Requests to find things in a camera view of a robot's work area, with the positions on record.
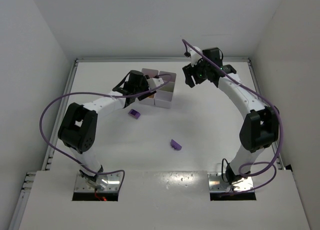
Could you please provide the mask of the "purple arch lego with red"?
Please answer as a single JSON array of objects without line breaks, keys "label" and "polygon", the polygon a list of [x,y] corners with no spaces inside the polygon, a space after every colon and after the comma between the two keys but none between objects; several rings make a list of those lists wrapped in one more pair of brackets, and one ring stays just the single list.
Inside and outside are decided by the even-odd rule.
[{"label": "purple arch lego with red", "polygon": [[138,111],[136,111],[136,110],[134,110],[134,109],[131,109],[131,110],[128,112],[128,114],[129,114],[131,117],[135,118],[135,119],[139,119],[140,116],[141,116],[140,112],[138,112]]}]

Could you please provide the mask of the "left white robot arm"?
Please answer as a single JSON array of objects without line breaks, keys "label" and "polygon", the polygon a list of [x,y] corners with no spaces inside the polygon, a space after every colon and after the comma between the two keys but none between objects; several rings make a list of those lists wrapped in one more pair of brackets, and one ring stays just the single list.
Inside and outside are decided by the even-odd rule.
[{"label": "left white robot arm", "polygon": [[85,104],[71,103],[68,106],[57,136],[80,162],[80,174],[88,182],[97,183],[104,171],[92,150],[98,119],[126,108],[136,99],[141,101],[149,97],[163,83],[163,79],[158,76],[150,78],[142,72],[131,70],[109,92],[109,97],[100,97]]}]

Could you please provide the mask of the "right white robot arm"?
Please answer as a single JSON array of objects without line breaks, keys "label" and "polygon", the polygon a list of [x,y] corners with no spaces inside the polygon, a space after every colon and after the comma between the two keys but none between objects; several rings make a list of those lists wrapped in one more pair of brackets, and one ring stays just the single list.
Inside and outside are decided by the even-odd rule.
[{"label": "right white robot arm", "polygon": [[219,48],[201,50],[186,47],[190,63],[183,67],[185,83],[193,88],[208,80],[224,92],[243,117],[239,132],[240,147],[234,159],[223,168],[222,179],[232,184],[251,172],[259,155],[278,139],[279,122],[275,110],[244,89],[232,65],[223,64]]}]

